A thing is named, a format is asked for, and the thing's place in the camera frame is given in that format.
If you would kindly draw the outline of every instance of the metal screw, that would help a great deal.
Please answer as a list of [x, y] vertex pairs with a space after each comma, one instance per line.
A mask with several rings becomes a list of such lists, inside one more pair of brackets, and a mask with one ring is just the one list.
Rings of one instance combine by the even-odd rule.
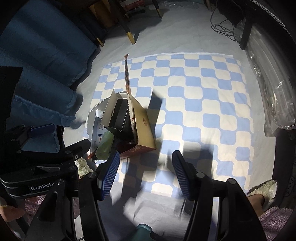
[[70, 166], [69, 169], [70, 169], [71, 171], [74, 171], [74, 170], [76, 169], [76, 166]]
[[89, 174], [87, 174], [87, 176], [89, 178], [94, 178], [96, 176], [96, 173], [95, 172], [90, 172]]
[[56, 180], [57, 185], [61, 185], [63, 182], [64, 182], [64, 179], [62, 179], [62, 178]]
[[199, 177], [199, 178], [204, 178], [205, 177], [205, 175], [202, 172], [198, 172], [196, 174], [196, 176]]
[[229, 181], [229, 183], [232, 184], [232, 185], [233, 185], [233, 184], [236, 184], [236, 180], [234, 180], [233, 178], [228, 179], [228, 181]]

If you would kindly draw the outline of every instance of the blue curtain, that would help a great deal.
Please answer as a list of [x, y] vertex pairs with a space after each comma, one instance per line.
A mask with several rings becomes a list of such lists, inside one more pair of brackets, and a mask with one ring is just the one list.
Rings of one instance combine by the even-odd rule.
[[[50, 2], [29, 0], [22, 6], [0, 36], [0, 65], [23, 67], [7, 129], [23, 123], [70, 126], [77, 94], [69, 86], [86, 71], [95, 49]], [[25, 149], [56, 152], [56, 133]]]

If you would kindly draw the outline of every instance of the teal object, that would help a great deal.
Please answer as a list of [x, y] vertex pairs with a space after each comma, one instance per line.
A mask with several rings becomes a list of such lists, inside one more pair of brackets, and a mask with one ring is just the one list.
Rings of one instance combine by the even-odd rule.
[[96, 150], [96, 157], [99, 160], [107, 160], [109, 158], [110, 150], [113, 144], [114, 135], [110, 131], [104, 132], [98, 148]]
[[135, 232], [122, 241], [154, 241], [154, 239], [150, 237], [151, 232], [151, 227], [146, 224], [139, 224]]

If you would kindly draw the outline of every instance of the open box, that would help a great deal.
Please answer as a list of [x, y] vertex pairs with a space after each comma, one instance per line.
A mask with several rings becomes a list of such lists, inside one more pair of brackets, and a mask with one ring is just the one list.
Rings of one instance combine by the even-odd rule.
[[126, 89], [127, 91], [115, 93], [113, 90], [110, 97], [98, 103], [90, 112], [87, 120], [87, 134], [91, 142], [90, 152], [96, 150], [98, 121], [114, 134], [126, 141], [125, 148], [119, 151], [121, 158], [127, 158], [156, 149], [154, 137], [151, 132], [146, 110], [131, 95], [127, 62], [125, 64]]

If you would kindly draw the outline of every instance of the black cable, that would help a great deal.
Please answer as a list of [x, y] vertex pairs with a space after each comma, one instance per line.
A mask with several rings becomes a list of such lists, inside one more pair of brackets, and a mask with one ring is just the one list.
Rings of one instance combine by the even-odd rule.
[[[242, 8], [241, 8], [237, 3], [235, 3], [233, 0], [232, 0], [232, 2], [233, 2], [234, 4], [236, 4], [236, 5], [240, 8], [242, 14], [244, 15], [244, 12], [243, 12]], [[221, 35], [223, 35], [223, 36], [227, 36], [227, 37], [228, 37], [229, 39], [231, 39], [232, 41], [235, 41], [235, 42], [239, 43], [239, 41], [238, 41], [238, 40], [235, 38], [235, 36], [234, 36], [234, 26], [232, 25], [232, 30], [231, 30], [231, 29], [228, 29], [228, 28], [226, 28], [226, 27], [224, 27], [224, 26], [221, 25], [222, 23], [224, 23], [224, 22], [227, 21], [228, 19], [223, 20], [223, 21], [222, 21], [221, 23], [219, 23], [219, 24], [213, 24], [213, 23], [212, 23], [212, 17], [213, 17], [213, 15], [214, 15], [214, 12], [216, 11], [217, 5], [218, 5], [218, 0], [216, 0], [215, 8], [214, 8], [214, 10], [213, 10], [213, 12], [212, 12], [212, 14], [211, 14], [211, 17], [210, 17], [211, 29], [214, 30], [214, 31], [215, 31], [216, 33], [218, 33], [218, 34], [221, 34]]]

